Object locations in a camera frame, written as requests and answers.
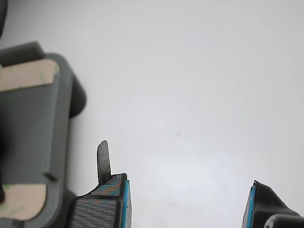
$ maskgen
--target gray plastic object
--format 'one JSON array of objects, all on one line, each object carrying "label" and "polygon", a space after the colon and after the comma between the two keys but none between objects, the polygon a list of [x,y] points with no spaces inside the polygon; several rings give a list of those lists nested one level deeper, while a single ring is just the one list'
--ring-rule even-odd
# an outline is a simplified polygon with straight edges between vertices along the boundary
[{"label": "gray plastic object", "polygon": [[0,218],[0,228],[63,227],[76,197],[65,187],[68,122],[83,110],[84,90],[68,62],[58,54],[44,54],[37,42],[0,51],[2,66],[44,58],[60,68],[52,84],[0,93],[0,179],[46,184],[46,203],[31,220]]}]

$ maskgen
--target white tabletop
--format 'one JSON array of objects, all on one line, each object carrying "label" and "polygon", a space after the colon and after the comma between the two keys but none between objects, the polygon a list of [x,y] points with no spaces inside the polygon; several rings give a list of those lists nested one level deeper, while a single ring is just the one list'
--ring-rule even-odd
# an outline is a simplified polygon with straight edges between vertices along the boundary
[{"label": "white tabletop", "polygon": [[254,180],[304,215],[304,1],[11,0],[0,48],[39,41],[87,93],[67,185],[96,149],[131,182],[133,228],[237,228]]}]

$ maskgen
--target metal tip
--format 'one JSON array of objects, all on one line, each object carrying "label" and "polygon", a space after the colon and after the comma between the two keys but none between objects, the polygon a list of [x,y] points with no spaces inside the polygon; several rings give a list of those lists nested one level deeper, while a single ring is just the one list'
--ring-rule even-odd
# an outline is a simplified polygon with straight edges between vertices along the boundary
[{"label": "metal tip", "polygon": [[97,149],[97,169],[99,185],[107,183],[111,178],[108,142],[102,141]]}]

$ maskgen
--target gray plastic bracket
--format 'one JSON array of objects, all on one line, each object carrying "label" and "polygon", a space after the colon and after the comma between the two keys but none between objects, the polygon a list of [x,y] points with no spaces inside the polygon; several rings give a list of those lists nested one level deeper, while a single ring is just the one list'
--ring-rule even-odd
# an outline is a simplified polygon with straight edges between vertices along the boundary
[{"label": "gray plastic bracket", "polygon": [[2,67],[43,59],[45,56],[38,42],[32,42],[0,50]]}]

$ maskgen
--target beige adhesive pad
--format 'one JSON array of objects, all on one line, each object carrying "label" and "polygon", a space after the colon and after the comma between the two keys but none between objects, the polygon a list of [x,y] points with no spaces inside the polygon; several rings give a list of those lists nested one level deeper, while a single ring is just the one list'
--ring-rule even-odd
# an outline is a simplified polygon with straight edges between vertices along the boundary
[{"label": "beige adhesive pad", "polygon": [[53,83],[58,64],[43,59],[0,69],[0,92]]},{"label": "beige adhesive pad", "polygon": [[29,220],[42,210],[46,184],[3,184],[5,200],[0,204],[0,218]]}]

